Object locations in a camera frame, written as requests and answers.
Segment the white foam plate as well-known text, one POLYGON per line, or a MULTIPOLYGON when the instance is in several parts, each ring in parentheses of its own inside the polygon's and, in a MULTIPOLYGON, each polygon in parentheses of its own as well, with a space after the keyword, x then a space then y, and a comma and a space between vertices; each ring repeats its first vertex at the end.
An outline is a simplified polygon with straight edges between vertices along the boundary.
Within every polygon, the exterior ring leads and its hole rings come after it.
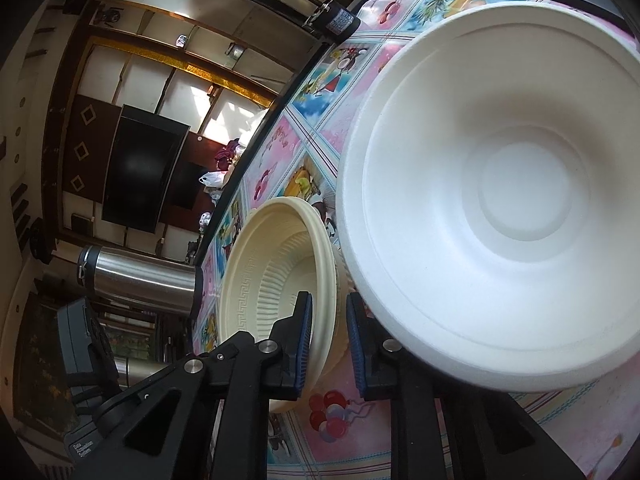
POLYGON ((639 350, 639 55, 548 4, 447 18, 363 100, 338 234, 364 301, 452 377, 540 391, 639 350))

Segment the small black clamp device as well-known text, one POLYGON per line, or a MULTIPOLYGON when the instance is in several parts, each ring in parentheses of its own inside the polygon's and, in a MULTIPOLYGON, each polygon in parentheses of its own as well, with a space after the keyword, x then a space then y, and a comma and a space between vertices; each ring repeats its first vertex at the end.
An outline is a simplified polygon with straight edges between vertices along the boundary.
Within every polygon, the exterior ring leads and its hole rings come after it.
POLYGON ((360 26, 360 19, 337 0, 324 0, 309 15, 303 28, 316 32, 326 40, 341 44, 350 38, 360 26))

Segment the slim steel thermos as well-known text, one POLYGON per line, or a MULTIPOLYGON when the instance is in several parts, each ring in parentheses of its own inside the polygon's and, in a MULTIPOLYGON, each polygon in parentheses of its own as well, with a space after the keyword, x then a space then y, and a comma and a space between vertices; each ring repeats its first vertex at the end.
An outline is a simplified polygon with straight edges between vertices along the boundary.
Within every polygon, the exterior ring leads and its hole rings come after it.
POLYGON ((114 356, 118 384, 122 388, 137 385, 166 367, 164 363, 145 361, 130 356, 114 356))

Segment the large beige ribbed bowl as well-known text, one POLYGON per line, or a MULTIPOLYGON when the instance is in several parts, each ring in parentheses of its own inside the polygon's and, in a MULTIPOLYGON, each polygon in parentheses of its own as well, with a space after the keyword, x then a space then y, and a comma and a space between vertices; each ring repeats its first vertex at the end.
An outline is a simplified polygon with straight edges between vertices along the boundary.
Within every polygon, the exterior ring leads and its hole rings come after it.
POLYGON ((312 326, 304 401, 348 347, 346 297, 352 288, 340 250, 318 209, 297 197, 267 200, 248 216, 232 248, 218 304, 218 332, 240 330, 261 341, 292 315, 297 295, 312 297, 312 326))

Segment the colourful fruit tablecloth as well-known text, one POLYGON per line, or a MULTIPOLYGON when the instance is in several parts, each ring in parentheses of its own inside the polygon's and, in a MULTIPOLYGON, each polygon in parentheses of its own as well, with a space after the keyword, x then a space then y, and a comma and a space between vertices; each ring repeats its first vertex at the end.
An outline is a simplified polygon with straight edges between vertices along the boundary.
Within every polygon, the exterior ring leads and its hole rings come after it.
MULTIPOLYGON (((524 0, 366 0, 358 30, 311 68, 221 206, 203 262, 205 300, 194 338, 201 352, 224 339, 220 292, 231 249, 253 210, 294 196, 318 210, 337 240, 338 162, 364 96, 388 62, 420 32, 474 8, 524 0)), ((639 363, 631 360, 576 388, 518 393, 516 400, 590 479, 639 474, 639 363)), ((346 341, 299 406, 269 419, 271 479, 386 479, 390 407, 360 399, 346 341)))

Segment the large steel thermos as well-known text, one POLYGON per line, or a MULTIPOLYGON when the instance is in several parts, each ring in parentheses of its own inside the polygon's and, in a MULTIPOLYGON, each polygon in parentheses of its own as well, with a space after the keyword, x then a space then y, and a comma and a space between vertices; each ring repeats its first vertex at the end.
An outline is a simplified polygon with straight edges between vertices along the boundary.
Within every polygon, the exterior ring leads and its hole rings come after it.
POLYGON ((204 285, 197 266, 101 246, 80 252, 77 281, 93 296, 183 318, 200 312, 204 285))

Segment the black flat television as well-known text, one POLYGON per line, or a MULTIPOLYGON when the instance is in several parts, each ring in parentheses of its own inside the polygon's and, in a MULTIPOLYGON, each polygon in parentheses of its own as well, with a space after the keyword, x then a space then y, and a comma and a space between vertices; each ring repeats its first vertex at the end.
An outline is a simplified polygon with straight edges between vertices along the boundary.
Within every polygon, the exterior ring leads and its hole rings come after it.
POLYGON ((125 105, 105 175, 102 219, 153 233, 190 127, 125 105))

